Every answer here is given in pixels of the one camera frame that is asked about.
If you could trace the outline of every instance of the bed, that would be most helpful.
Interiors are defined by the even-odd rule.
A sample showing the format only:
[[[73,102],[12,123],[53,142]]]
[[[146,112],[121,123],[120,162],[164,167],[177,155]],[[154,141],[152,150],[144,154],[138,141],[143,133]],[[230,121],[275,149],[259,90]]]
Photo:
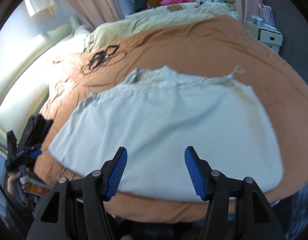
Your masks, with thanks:
[[[165,20],[151,28],[158,18]],[[56,162],[48,146],[89,93],[114,87],[137,67],[158,69],[168,65],[179,73],[218,77],[241,65],[246,73],[236,78],[254,88],[270,117],[282,155],[283,179],[275,189],[266,192],[267,199],[272,203],[288,197],[308,183],[308,86],[283,59],[253,39],[224,4],[162,12],[142,19],[131,17],[101,25],[85,38],[85,53],[76,50],[75,54],[54,59],[48,84],[45,83],[36,111],[31,111],[37,112],[49,93],[40,112],[45,118],[54,119],[54,124],[35,164],[38,176],[50,185],[61,176],[80,178]],[[179,24],[171,24],[175,19],[179,19]],[[119,45],[126,57],[91,75],[83,75],[81,68],[95,52],[108,45]],[[134,221],[175,223],[202,219],[207,205],[118,192],[105,203],[105,208],[110,214]],[[230,202],[229,211],[233,210]]]

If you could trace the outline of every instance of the orange blanket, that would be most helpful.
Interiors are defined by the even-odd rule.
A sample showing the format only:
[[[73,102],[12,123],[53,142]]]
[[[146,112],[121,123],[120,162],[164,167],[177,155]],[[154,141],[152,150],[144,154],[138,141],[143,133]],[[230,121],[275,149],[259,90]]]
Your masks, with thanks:
[[[61,176],[79,178],[48,151],[57,132],[76,105],[90,92],[102,92],[122,82],[135,68],[158,69],[168,65],[179,73],[221,77],[236,65],[239,82],[251,85],[263,103],[276,132],[284,177],[266,197],[270,202],[290,196],[308,183],[308,86],[268,47],[252,38],[239,22],[219,15],[196,23],[146,31],[123,38],[118,55],[89,75],[83,68],[93,54],[78,53],[55,61],[50,97],[41,113],[54,124],[43,144],[34,171],[53,185]],[[106,211],[135,221],[194,221],[205,216],[208,203],[180,203],[148,199],[118,192]],[[230,212],[234,205],[230,202]]]

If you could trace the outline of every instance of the finger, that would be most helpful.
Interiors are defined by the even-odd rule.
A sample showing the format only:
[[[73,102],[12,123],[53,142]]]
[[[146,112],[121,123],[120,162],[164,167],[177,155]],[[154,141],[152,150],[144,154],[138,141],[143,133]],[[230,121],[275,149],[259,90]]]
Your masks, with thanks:
[[[18,172],[18,173],[10,173],[10,177],[7,179],[9,181],[15,181],[17,179],[19,179],[21,177],[21,173]]]
[[[30,183],[26,183],[26,184],[22,185],[22,190],[23,190],[25,193],[30,192],[30,188],[31,188],[31,184],[30,184]]]

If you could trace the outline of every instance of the blue gripper pad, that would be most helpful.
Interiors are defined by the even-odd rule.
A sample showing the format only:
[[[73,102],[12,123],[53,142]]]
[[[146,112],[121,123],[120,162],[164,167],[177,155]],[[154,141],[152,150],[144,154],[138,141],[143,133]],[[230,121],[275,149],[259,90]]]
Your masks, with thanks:
[[[31,155],[30,155],[30,158],[34,159],[35,157],[39,156],[42,154],[42,151],[41,150],[37,150],[36,152],[33,152]]]
[[[113,168],[113,171],[107,181],[107,192],[106,196],[111,200],[113,196],[115,196],[118,185],[121,182],[121,178],[123,176],[123,172],[127,163],[127,150],[123,148],[118,160]]]
[[[195,193],[196,195],[201,197],[201,200],[204,200],[204,198],[206,197],[206,192],[204,190],[203,175],[199,170],[198,165],[194,160],[194,157],[188,147],[185,149],[184,158],[187,170],[190,174],[192,184],[195,189]]]

